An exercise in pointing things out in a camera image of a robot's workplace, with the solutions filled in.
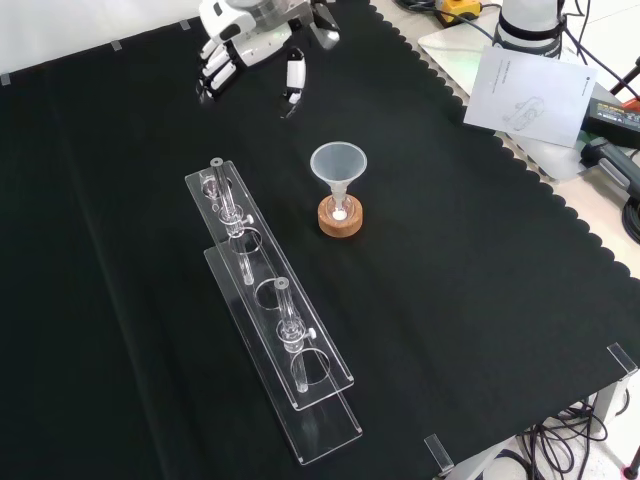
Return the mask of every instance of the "robotic hand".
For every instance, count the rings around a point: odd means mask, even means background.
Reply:
[[[203,100],[217,99],[242,71],[282,52],[296,30],[308,27],[325,50],[340,40],[325,0],[203,0],[200,18],[211,37],[200,52]],[[306,70],[302,51],[291,46],[280,99],[283,118],[300,104]]]

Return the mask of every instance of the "plastic funnel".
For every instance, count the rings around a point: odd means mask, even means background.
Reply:
[[[319,147],[311,155],[311,170],[331,188],[332,212],[336,220],[344,220],[348,209],[343,205],[347,187],[367,168],[367,156],[362,149],[347,142],[331,142]]]

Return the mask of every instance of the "instruction manual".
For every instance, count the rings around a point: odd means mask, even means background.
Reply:
[[[485,47],[464,122],[573,147],[597,70]]]

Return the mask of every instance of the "acrylic test tube rack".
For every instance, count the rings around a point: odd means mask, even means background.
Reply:
[[[185,180],[215,242],[205,258],[298,461],[361,436],[341,393],[353,376],[233,163]]]

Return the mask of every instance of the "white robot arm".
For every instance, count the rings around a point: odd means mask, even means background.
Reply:
[[[504,0],[494,43],[509,50],[558,58],[564,0]]]
[[[295,30],[309,27],[326,50],[340,39],[320,0],[204,0],[200,18],[211,37],[200,52],[198,93],[203,100],[217,99],[243,70],[283,51]],[[304,55],[291,46],[282,117],[291,116],[300,104],[305,80]]]

